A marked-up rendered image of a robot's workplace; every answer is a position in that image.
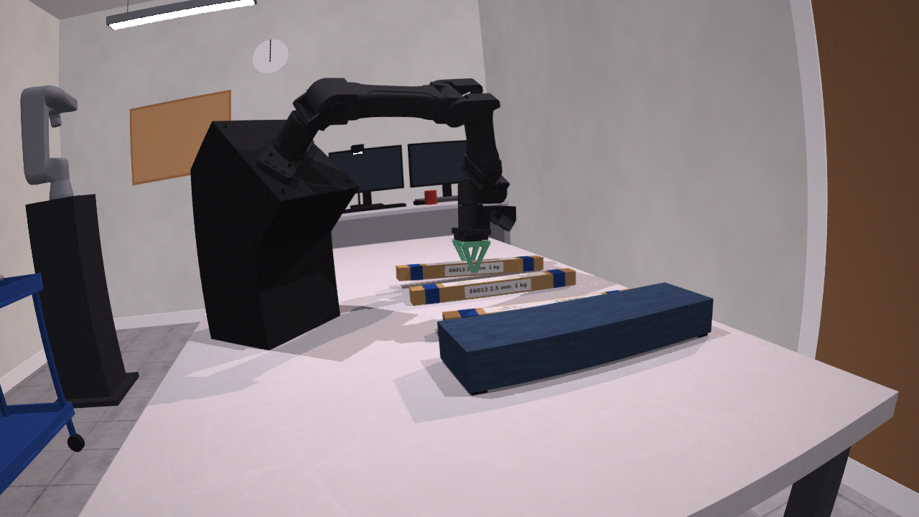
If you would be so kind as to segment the tan box with white label and blue band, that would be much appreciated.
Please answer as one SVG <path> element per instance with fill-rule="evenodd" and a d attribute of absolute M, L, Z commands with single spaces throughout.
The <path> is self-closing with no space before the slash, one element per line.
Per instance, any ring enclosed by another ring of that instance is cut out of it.
<path fill-rule="evenodd" d="M 596 297 L 597 295 L 608 294 L 608 292 L 595 292 L 595 294 L 581 295 L 580 297 L 565 297 L 560 299 L 549 299 L 537 302 L 520 302 L 520 304 L 502 305 L 502 307 L 483 307 L 477 309 L 460 309 L 456 311 L 442 312 L 443 320 L 456 320 L 462 317 L 471 317 L 472 315 L 486 315 L 491 313 L 500 313 L 514 309 L 523 309 L 527 307 L 537 307 L 543 304 L 552 304 L 552 302 L 565 302 L 572 299 L 584 297 Z"/>

